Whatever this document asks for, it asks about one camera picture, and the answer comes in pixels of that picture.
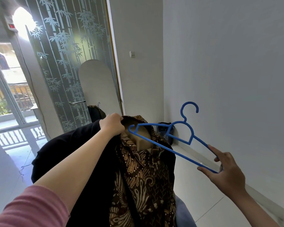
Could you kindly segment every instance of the forearm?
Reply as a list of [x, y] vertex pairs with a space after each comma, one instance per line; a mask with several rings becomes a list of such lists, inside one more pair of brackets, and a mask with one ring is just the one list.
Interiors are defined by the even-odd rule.
[[35, 185], [44, 186], [55, 192], [71, 212], [111, 138], [107, 131], [100, 130], [43, 175]]
[[279, 227], [248, 193], [232, 200], [252, 227]]

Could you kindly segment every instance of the hand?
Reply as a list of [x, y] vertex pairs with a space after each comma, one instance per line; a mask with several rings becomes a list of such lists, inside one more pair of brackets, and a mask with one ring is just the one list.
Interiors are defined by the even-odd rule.
[[204, 167], [199, 166], [197, 169], [204, 173], [231, 200], [247, 195], [245, 190], [245, 176], [231, 153], [221, 152], [211, 145], [208, 145], [208, 147], [218, 156], [218, 158], [215, 158], [215, 162], [221, 161], [223, 171], [215, 174]]
[[101, 130], [108, 132], [111, 137], [114, 137], [125, 131], [125, 127], [121, 124], [121, 120], [123, 120], [123, 117], [117, 113], [112, 113], [99, 121], [100, 128]]

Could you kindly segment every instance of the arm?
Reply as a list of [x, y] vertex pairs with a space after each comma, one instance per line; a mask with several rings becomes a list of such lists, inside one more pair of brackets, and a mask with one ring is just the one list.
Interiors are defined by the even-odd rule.
[[218, 174], [208, 169], [198, 167], [218, 189], [229, 197], [241, 210], [252, 227], [279, 227], [279, 225], [256, 203], [245, 189], [245, 176], [229, 152], [221, 152], [208, 145], [211, 151], [218, 156], [215, 162], [221, 161], [223, 171]]
[[105, 146], [113, 136], [124, 132], [122, 119], [120, 115], [114, 113], [101, 120], [101, 130], [97, 134], [54, 166], [34, 185], [52, 190], [71, 212]]

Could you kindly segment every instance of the hanger hook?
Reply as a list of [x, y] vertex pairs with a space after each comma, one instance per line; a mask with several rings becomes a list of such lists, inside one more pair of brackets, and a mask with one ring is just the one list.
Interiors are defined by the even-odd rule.
[[199, 107], [198, 107], [198, 105], [196, 104], [196, 103], [194, 103], [194, 102], [186, 102], [185, 104], [183, 104], [182, 105], [182, 107], [181, 107], [181, 116], [184, 118], [184, 122], [186, 122], [187, 121], [187, 118], [185, 117], [185, 115], [183, 114], [183, 109], [184, 109], [184, 107], [186, 106], [186, 105], [188, 105], [188, 104], [193, 104], [195, 107], [196, 107], [196, 113], [198, 113], [199, 112]]

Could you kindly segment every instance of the light switch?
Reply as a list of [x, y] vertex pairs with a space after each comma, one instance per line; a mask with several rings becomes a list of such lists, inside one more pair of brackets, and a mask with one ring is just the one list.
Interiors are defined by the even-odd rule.
[[129, 55], [130, 55], [131, 58], [135, 58], [135, 51], [130, 51]]

